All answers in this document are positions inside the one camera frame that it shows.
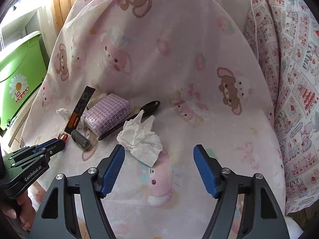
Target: crumpled tissue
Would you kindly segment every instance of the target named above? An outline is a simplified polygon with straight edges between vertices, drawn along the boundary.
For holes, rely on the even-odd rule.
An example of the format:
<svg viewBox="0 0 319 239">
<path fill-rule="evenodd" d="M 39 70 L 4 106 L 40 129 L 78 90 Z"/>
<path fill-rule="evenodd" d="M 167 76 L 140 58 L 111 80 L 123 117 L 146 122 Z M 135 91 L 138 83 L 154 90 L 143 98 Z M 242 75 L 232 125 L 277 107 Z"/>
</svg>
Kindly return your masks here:
<svg viewBox="0 0 319 239">
<path fill-rule="evenodd" d="M 69 121 L 70 117 L 71 117 L 71 112 L 65 108 L 61 108 L 61 109 L 58 109 L 56 110 L 56 113 L 61 116 L 65 121 Z M 79 121 L 79 124 L 78 124 L 78 128 L 79 129 L 82 129 L 82 128 L 85 128 L 87 126 L 85 120 L 83 119 L 83 116 L 81 116 L 81 119 Z"/>
<path fill-rule="evenodd" d="M 163 146 L 158 135 L 151 131 L 155 117 L 152 115 L 141 123 L 143 113 L 141 110 L 135 119 L 125 122 L 117 141 L 139 161 L 152 167 Z"/>
</svg>

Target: purple checkered package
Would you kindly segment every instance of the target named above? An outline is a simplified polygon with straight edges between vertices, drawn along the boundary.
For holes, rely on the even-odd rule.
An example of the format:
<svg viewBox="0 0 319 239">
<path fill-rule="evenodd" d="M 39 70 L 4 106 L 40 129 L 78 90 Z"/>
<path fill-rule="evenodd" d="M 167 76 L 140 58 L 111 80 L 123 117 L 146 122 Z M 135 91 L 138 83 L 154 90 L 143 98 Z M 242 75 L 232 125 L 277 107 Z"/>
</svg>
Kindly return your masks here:
<svg viewBox="0 0 319 239">
<path fill-rule="evenodd" d="M 89 128 L 99 137 L 131 113 L 130 103 L 111 93 L 83 114 Z"/>
</svg>

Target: daisy logo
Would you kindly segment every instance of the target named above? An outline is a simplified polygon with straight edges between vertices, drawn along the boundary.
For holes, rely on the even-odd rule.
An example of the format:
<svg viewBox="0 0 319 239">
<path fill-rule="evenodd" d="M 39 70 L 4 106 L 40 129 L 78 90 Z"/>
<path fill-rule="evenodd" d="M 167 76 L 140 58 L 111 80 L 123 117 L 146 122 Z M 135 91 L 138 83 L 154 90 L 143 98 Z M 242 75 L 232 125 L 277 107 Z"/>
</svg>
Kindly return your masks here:
<svg viewBox="0 0 319 239">
<path fill-rule="evenodd" d="M 20 73 L 11 78 L 9 86 L 11 88 L 9 93 L 11 94 L 11 98 L 15 100 L 16 104 L 22 101 L 25 94 L 30 91 L 27 78 Z"/>
</svg>

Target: red clip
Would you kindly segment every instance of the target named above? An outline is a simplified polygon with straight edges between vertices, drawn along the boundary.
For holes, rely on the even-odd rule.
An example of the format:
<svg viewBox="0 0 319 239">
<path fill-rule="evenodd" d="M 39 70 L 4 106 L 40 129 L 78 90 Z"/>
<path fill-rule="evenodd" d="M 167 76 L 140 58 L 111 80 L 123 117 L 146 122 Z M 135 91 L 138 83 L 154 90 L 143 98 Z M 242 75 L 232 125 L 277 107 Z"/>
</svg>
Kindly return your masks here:
<svg viewBox="0 0 319 239">
<path fill-rule="evenodd" d="M 58 135 L 58 139 L 61 139 L 64 141 L 64 143 L 66 143 L 66 141 L 68 140 L 69 135 L 66 133 L 62 133 Z"/>
</svg>

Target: finger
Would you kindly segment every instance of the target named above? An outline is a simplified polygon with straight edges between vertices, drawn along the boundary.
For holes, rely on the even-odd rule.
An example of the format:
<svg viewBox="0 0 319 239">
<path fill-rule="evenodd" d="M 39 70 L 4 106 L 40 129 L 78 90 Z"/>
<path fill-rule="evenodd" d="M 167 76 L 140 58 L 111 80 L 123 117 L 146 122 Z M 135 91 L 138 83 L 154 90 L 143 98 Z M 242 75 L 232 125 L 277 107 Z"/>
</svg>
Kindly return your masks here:
<svg viewBox="0 0 319 239">
<path fill-rule="evenodd" d="M 10 217 L 12 219 L 17 218 L 17 214 L 14 209 L 9 207 L 7 204 L 0 202 L 0 209 L 2 210 L 2 213 L 5 214 L 7 217 Z"/>
<path fill-rule="evenodd" d="M 35 210 L 32 208 L 32 212 L 29 215 L 29 219 L 26 221 L 25 224 L 21 224 L 23 230 L 30 230 L 35 219 Z"/>
<path fill-rule="evenodd" d="M 20 197 L 17 198 L 17 202 L 19 205 L 24 204 L 27 202 L 30 198 L 28 197 L 28 191 L 26 190 Z"/>
<path fill-rule="evenodd" d="M 21 205 L 21 214 L 20 214 L 20 221 L 25 224 L 28 219 L 29 216 L 32 214 L 33 206 L 32 206 L 32 201 L 31 199 L 28 197 L 27 200 Z"/>
</svg>

